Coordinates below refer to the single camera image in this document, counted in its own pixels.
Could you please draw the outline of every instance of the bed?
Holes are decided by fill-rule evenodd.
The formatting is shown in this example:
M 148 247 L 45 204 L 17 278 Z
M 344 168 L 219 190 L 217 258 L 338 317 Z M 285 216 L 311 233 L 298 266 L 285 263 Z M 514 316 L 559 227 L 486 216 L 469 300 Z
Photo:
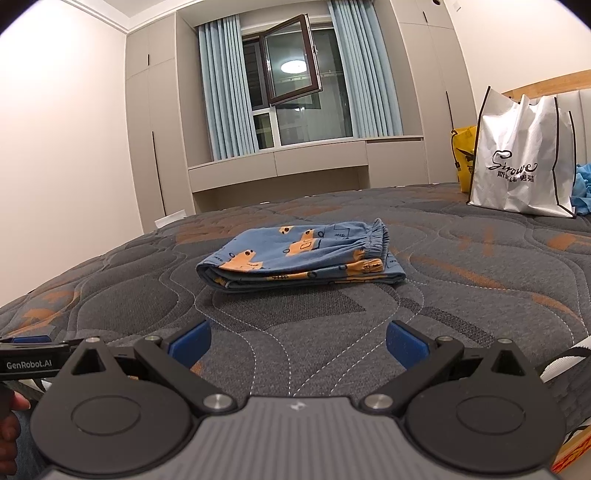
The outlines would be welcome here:
M 212 346 L 192 370 L 240 402 L 249 394 L 358 400 L 404 370 L 385 347 L 393 320 L 467 346 L 509 337 L 545 371 L 573 429 L 591 416 L 585 348 L 591 223 L 497 212 L 468 206 L 466 199 L 457 184 L 439 184 L 202 213 L 7 304 L 0 309 L 0 334 L 98 335 L 111 345 L 130 345 L 205 316 Z M 388 225 L 391 251 L 407 274 L 394 288 L 367 283 L 226 294 L 196 274 L 201 259 L 249 228 L 375 218 Z

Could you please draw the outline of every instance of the open window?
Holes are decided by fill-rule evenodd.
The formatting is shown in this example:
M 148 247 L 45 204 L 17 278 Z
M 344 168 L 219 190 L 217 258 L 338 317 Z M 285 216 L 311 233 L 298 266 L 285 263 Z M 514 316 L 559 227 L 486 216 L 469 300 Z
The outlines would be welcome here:
M 264 31 L 259 41 L 269 105 L 322 91 L 316 47 L 307 14 Z

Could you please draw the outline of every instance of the finger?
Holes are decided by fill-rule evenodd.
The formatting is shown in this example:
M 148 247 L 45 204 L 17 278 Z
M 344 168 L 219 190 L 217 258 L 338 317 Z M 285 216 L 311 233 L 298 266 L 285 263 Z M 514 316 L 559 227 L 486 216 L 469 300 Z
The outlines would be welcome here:
M 8 417 L 0 421 L 0 432 L 7 442 L 14 442 L 21 434 L 21 423 L 14 413 L 11 412 Z
M 28 410 L 31 408 L 31 403 L 23 397 L 20 393 L 14 392 L 12 401 L 10 403 L 11 410 Z
M 14 460 L 17 457 L 17 443 L 0 440 L 0 462 Z
M 15 475 L 17 472 L 17 463 L 14 460 L 5 460 L 0 462 L 0 474 Z

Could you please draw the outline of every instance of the blue gripper pad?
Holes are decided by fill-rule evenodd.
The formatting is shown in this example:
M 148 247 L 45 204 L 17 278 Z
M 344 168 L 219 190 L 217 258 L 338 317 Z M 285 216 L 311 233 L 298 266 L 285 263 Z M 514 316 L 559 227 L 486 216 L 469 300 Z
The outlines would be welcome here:
M 170 342 L 167 353 L 177 362 L 191 368 L 212 345 L 209 322 L 201 322 Z
M 429 356 L 429 347 L 421 339 L 392 322 L 386 331 L 388 352 L 406 369 Z
M 51 338 L 47 335 L 36 335 L 30 337 L 15 337 L 10 343 L 51 343 Z

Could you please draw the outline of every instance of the wall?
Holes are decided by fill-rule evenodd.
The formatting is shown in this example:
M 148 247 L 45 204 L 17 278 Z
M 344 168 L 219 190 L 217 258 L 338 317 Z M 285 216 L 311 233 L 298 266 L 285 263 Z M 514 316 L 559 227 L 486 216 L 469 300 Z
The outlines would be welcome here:
M 124 47 L 60 0 L 0 37 L 0 305 L 142 233 Z
M 557 0 L 445 1 L 478 108 L 489 85 L 506 92 L 591 69 L 591 30 Z

